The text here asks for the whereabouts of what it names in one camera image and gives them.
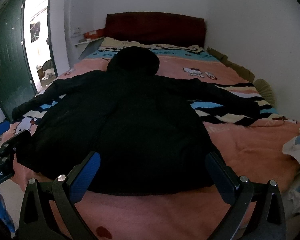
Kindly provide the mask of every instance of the floor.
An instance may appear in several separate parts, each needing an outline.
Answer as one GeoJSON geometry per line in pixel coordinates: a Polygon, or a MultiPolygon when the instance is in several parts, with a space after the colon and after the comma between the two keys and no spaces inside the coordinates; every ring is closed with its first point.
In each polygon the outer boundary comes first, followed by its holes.
{"type": "Polygon", "coordinates": [[[13,220],[15,229],[19,227],[19,218],[24,192],[18,184],[11,179],[0,184],[0,194],[2,195],[6,209],[13,220]]]}
{"type": "Polygon", "coordinates": [[[56,75],[53,74],[50,78],[46,79],[46,80],[41,80],[41,85],[42,88],[45,89],[46,85],[49,85],[52,81],[54,81],[56,79],[56,75]]]}
{"type": "MultiPolygon", "coordinates": [[[[298,216],[295,216],[287,220],[286,225],[287,225],[286,240],[294,240],[295,237],[300,232],[300,214],[298,216]]],[[[244,229],[239,229],[236,236],[234,237],[234,240],[239,240],[240,237],[242,237],[243,233],[244,233],[244,229]]]]}

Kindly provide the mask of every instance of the clothing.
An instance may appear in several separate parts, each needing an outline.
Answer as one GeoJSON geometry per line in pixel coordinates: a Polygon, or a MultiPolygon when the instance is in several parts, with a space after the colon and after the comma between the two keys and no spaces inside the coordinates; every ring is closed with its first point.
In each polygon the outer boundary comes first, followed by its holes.
{"type": "Polygon", "coordinates": [[[40,34],[40,22],[37,23],[30,23],[30,36],[31,36],[31,42],[36,41],[39,39],[40,34]]]}
{"type": "Polygon", "coordinates": [[[52,60],[49,59],[43,64],[42,69],[43,69],[43,71],[46,71],[47,69],[51,69],[53,67],[54,67],[54,64],[53,64],[52,60]]]}
{"type": "Polygon", "coordinates": [[[101,156],[89,188],[94,192],[144,195],[211,186],[204,156],[215,151],[222,157],[187,100],[221,104],[254,120],[258,104],[198,79],[153,76],[148,66],[127,70],[117,59],[106,72],[58,79],[14,109],[18,119],[66,94],[43,116],[18,162],[55,179],[93,150],[101,156]]]}

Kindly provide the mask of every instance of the bed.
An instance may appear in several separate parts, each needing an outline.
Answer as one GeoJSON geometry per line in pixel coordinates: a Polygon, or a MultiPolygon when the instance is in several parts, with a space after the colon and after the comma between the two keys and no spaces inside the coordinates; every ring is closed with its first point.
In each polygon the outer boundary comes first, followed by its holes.
{"type": "MultiPolygon", "coordinates": [[[[117,17],[121,26],[125,17],[127,16],[120,15],[117,17]]],[[[131,24],[133,22],[132,16],[129,15],[129,17],[131,24]]],[[[139,17],[142,19],[143,25],[147,17],[153,20],[153,15],[143,14],[139,17]]],[[[118,24],[112,16],[110,18],[110,22],[115,22],[114,25],[118,24]]],[[[175,23],[178,19],[179,25],[191,25],[188,18],[184,22],[182,17],[181,19],[180,17],[174,18],[173,22],[175,23]]],[[[169,27],[171,19],[166,21],[168,22],[167,27],[169,27]]],[[[196,26],[198,30],[198,26],[202,28],[202,21],[192,23],[192,25],[196,26]]],[[[146,28],[148,30],[147,35],[153,38],[149,28],[149,26],[146,28]]],[[[124,34],[133,37],[129,32],[124,34]]],[[[120,35],[123,40],[132,39],[125,39],[126,36],[122,33],[120,35]]],[[[77,63],[73,69],[60,75],[59,78],[70,78],[95,69],[106,70],[109,60],[117,51],[128,46],[142,46],[151,49],[159,57],[160,68],[157,75],[176,79],[199,78],[204,82],[219,84],[224,89],[242,97],[260,98],[258,92],[247,80],[206,53],[200,46],[194,46],[196,43],[203,45],[202,36],[186,33],[185,36],[190,37],[192,35],[193,39],[187,41],[190,42],[190,46],[185,47],[180,45],[188,44],[183,41],[176,41],[175,36],[173,36],[174,40],[170,40],[169,37],[155,38],[156,41],[165,40],[175,43],[174,45],[167,45],[152,43],[153,40],[149,40],[147,35],[144,35],[142,39],[140,39],[140,33],[133,37],[135,40],[143,40],[144,43],[147,43],[141,44],[136,41],[116,40],[113,36],[117,37],[118,34],[108,31],[107,36],[112,36],[112,38],[105,38],[95,52],[77,63]]],[[[36,125],[44,113],[56,103],[58,102],[24,115],[21,122],[13,123],[10,130],[3,134],[0,143],[23,129],[28,129],[34,133],[36,125]]],[[[276,113],[275,109],[270,107],[263,109],[264,118],[257,120],[250,126],[237,125],[236,123],[240,121],[240,117],[237,116],[209,118],[209,114],[205,112],[198,110],[197,113],[203,120],[211,120],[204,122],[211,140],[223,155],[226,164],[231,166],[239,176],[245,175],[251,181],[259,183],[266,183],[268,180],[274,179],[278,182],[282,193],[289,192],[295,176],[300,171],[300,165],[291,156],[284,155],[282,147],[286,142],[299,135],[299,122],[283,118],[282,115],[276,113]]],[[[30,178],[34,177],[39,181],[48,180],[20,165],[16,160],[14,160],[14,170],[16,174],[12,180],[19,184],[23,191],[30,178]]],[[[53,202],[51,202],[51,206],[61,231],[69,236],[53,202]]],[[[220,223],[229,205],[222,201],[216,188],[212,186],[172,195],[156,196],[114,196],[87,191],[83,200],[76,204],[76,208],[99,239],[181,240],[206,239],[220,223]]],[[[252,209],[253,207],[246,214],[242,227],[247,224],[252,209]]]]}

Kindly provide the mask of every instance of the striped blanket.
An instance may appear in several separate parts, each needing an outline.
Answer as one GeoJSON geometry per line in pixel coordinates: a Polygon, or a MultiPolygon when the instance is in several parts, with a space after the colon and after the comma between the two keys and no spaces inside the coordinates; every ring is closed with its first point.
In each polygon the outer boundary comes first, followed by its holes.
{"type": "MultiPolygon", "coordinates": [[[[252,83],[239,83],[235,85],[220,85],[216,84],[217,87],[225,89],[239,97],[242,98],[250,98],[258,103],[260,108],[260,117],[268,118],[272,120],[273,118],[281,118],[282,115],[279,115],[267,101],[265,101],[260,94],[257,92],[256,88],[252,83]]],[[[237,125],[249,126],[253,122],[254,119],[250,117],[246,117],[244,115],[236,115],[230,114],[227,112],[227,108],[215,104],[212,102],[202,102],[198,100],[194,100],[189,102],[192,108],[196,111],[196,113],[200,116],[200,119],[203,122],[210,123],[234,123],[237,125]]]]}

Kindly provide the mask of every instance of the pink bedsheet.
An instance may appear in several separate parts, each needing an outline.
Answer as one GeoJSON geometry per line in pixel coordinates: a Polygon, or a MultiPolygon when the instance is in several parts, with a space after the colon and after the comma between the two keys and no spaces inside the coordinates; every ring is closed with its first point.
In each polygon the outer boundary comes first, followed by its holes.
{"type": "MultiPolygon", "coordinates": [[[[246,82],[231,68],[219,62],[195,61],[170,56],[159,56],[158,74],[173,78],[194,78],[183,71],[183,67],[199,68],[211,72],[217,80],[200,78],[205,82],[236,84],[246,82]]],[[[94,69],[105,70],[108,62],[103,59],[86,59],[75,66],[75,71],[60,78],[68,78],[94,69]]],[[[2,138],[13,136],[18,124],[13,124],[2,138]]],[[[213,143],[220,150],[227,165],[238,175],[245,175],[254,182],[266,183],[270,179],[278,182],[281,192],[288,189],[299,168],[297,161],[282,153],[282,146],[299,135],[300,124],[289,121],[261,119],[250,127],[234,124],[204,123],[213,143]]],[[[25,190],[30,178],[39,181],[47,178],[36,174],[14,161],[14,182],[25,190]]],[[[58,224],[69,235],[51,203],[58,224]]],[[[226,214],[225,204],[216,188],[160,196],[112,196],[87,191],[76,207],[99,239],[152,239],[188,240],[206,239],[226,214]]],[[[251,215],[248,212],[246,223],[251,215]]]]}

